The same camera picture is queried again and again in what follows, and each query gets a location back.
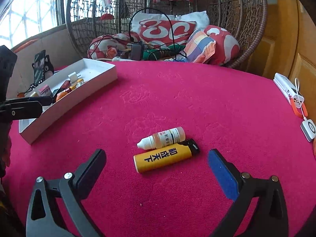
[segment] green object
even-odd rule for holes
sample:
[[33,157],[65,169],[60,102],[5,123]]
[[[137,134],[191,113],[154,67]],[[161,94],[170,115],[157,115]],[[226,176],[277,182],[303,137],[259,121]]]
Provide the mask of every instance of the green object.
[[185,45],[175,44],[173,47],[173,44],[172,44],[164,48],[145,50],[143,54],[143,60],[144,61],[157,61],[161,58],[174,56],[178,54],[179,52],[181,52],[182,50],[184,50],[184,48],[185,48]]

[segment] blue gripper pad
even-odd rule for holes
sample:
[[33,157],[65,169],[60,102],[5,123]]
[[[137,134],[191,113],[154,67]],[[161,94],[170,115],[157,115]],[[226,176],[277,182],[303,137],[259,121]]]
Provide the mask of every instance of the blue gripper pad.
[[239,195],[238,183],[214,150],[209,151],[208,163],[227,199],[235,201]]

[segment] silver bolt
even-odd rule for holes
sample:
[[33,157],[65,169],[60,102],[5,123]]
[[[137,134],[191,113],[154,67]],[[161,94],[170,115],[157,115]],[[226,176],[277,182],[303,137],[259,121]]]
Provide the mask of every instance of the silver bolt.
[[37,182],[37,183],[40,183],[42,180],[43,180],[43,178],[42,178],[41,176],[39,176],[39,177],[36,178],[36,182]]
[[247,172],[243,172],[243,173],[241,173],[241,176],[242,176],[243,178],[245,178],[245,179],[250,178],[250,174],[249,174],[249,173],[247,173]]
[[65,173],[64,178],[70,179],[72,177],[72,173]]
[[273,175],[273,176],[271,177],[271,179],[272,179],[273,182],[279,181],[279,178],[278,178],[276,175]]

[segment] table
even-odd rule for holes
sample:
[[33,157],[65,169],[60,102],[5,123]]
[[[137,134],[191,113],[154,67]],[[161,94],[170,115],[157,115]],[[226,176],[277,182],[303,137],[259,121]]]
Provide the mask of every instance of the table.
[[[4,188],[22,222],[38,176],[60,178],[102,148],[107,164],[83,205],[107,237],[208,236],[232,204],[207,164],[208,151],[217,148],[240,171],[279,177],[290,236],[295,235],[316,204],[316,162],[301,119],[273,81],[204,64],[115,64],[117,81],[75,106],[33,145],[13,123]],[[138,174],[133,155],[142,150],[137,142],[177,126],[201,153]],[[66,224],[74,231],[69,219]]]

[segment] open box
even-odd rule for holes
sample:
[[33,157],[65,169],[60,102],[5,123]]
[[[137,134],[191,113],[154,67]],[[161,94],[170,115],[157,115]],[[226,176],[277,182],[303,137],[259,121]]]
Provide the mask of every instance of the open box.
[[76,88],[58,102],[50,106],[44,106],[43,113],[39,118],[19,120],[19,133],[29,144],[34,142],[45,129],[76,104],[117,79],[115,65],[102,61],[82,59],[45,80],[27,96],[38,91],[44,85],[48,85],[53,92],[55,89],[60,88],[66,80],[69,80],[68,75],[73,72],[76,72],[80,75],[80,78],[83,78],[84,84],[82,86]]

